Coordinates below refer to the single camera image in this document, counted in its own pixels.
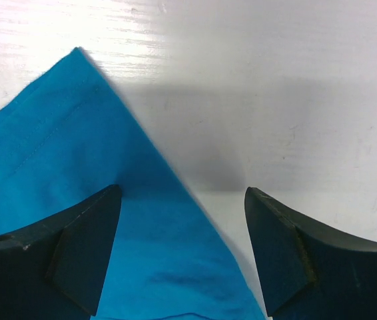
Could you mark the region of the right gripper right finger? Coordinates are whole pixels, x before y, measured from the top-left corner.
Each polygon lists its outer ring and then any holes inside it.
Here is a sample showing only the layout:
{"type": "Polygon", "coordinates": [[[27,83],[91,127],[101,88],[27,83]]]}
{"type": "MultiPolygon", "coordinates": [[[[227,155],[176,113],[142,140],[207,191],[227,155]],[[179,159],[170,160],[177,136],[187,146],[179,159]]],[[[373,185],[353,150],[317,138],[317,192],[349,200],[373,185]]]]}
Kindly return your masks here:
{"type": "Polygon", "coordinates": [[[266,314],[377,319],[377,242],[335,229],[250,187],[244,210],[266,314]]]}

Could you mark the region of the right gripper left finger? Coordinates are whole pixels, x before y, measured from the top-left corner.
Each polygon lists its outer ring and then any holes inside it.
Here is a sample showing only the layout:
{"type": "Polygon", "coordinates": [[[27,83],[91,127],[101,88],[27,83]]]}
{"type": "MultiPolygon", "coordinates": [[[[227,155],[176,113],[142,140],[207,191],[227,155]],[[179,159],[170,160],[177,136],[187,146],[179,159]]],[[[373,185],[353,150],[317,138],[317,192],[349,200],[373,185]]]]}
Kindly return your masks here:
{"type": "Polygon", "coordinates": [[[97,314],[121,210],[110,185],[86,200],[0,235],[0,319],[97,314]]]}

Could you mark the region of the blue t shirt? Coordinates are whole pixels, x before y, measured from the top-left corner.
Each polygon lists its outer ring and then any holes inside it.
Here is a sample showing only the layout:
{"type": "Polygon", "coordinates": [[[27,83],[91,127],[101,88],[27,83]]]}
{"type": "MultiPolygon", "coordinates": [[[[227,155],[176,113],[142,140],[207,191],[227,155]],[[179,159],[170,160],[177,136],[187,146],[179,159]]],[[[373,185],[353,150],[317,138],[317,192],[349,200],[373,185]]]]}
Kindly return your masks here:
{"type": "Polygon", "coordinates": [[[123,192],[98,319],[262,319],[229,248],[80,48],[0,110],[0,233],[123,192]]]}

